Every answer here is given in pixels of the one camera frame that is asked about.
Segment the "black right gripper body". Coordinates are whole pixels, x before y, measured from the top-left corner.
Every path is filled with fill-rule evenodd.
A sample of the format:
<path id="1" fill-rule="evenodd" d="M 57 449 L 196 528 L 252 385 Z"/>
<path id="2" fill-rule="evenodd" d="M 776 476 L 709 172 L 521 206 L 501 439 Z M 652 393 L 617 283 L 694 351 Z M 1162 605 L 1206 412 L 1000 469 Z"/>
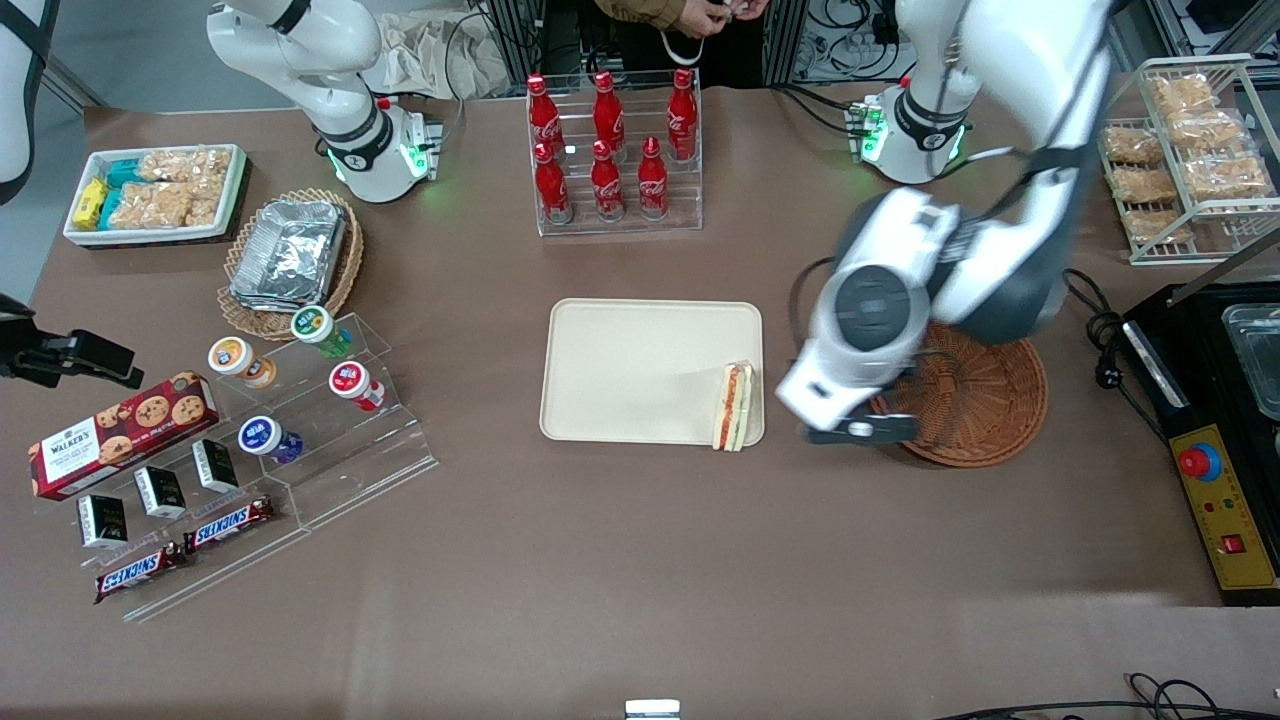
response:
<path id="1" fill-rule="evenodd" d="M 20 368 L 18 360 L 26 350 L 38 348 L 41 342 L 35 310 L 1 293 L 1 375 L 38 384 L 38 375 Z"/>

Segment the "person's right hand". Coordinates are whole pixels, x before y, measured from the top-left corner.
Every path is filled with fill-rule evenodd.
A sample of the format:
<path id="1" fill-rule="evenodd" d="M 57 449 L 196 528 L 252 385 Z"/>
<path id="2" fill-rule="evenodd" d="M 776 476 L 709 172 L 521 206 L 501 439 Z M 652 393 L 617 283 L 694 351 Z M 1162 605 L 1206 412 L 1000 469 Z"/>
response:
<path id="1" fill-rule="evenodd" d="M 673 27 L 689 38 L 708 38 L 718 35 L 733 17 L 730 6 L 705 0 L 687 0 Z"/>

